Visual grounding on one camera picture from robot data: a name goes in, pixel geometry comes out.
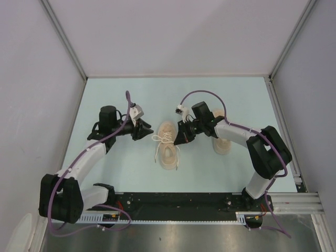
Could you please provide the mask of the white shoelace of sneaker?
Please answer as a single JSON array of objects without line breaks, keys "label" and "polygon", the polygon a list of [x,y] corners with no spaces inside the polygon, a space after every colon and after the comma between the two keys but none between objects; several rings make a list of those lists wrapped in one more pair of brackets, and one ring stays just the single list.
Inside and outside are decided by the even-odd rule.
[{"label": "white shoelace of sneaker", "polygon": [[[160,165],[165,170],[178,169],[180,164],[181,149],[174,145],[172,133],[163,133],[162,136],[159,134],[153,135],[152,140],[158,142],[155,149],[154,162],[156,163],[160,159]],[[166,149],[169,149],[172,156],[166,156]]]}]

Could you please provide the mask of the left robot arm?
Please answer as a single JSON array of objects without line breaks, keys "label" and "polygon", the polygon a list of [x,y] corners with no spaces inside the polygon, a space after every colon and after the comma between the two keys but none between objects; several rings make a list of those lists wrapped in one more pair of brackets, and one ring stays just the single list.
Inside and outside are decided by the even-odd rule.
[{"label": "left robot arm", "polygon": [[39,214],[65,223],[76,223],[84,210],[100,205],[109,210],[115,206],[116,194],[111,185],[96,183],[81,190],[80,185],[91,169],[111,150],[118,136],[130,135],[140,140],[153,133],[151,125],[141,119],[142,108],[133,103],[124,118],[114,106],[100,109],[99,120],[87,137],[84,150],[56,174],[41,179]]}]

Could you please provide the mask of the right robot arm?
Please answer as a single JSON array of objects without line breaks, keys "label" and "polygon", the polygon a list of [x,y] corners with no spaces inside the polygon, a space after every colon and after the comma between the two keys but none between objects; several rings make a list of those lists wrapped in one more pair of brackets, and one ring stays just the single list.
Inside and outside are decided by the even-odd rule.
[{"label": "right robot arm", "polygon": [[279,177],[279,172],[284,171],[292,161],[292,155],[278,131],[272,126],[254,130],[230,122],[225,111],[210,111],[204,101],[192,106],[191,111],[195,118],[189,120],[190,109],[181,104],[175,109],[182,120],[177,123],[174,145],[190,143],[198,134],[205,134],[212,138],[217,154],[228,154],[232,143],[247,148],[255,171],[242,191],[242,204],[245,209],[254,211],[261,205],[265,191]]}]

